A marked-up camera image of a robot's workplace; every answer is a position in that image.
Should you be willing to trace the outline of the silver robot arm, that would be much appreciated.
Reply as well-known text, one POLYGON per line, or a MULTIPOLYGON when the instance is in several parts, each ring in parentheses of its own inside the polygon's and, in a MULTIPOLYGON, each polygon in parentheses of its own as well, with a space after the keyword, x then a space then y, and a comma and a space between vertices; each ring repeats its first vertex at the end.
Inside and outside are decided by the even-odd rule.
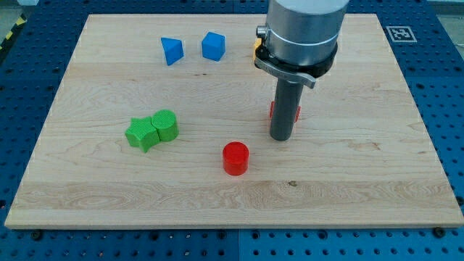
POLYGON ((254 64, 290 83, 313 88, 337 53, 348 0, 270 0, 254 64))

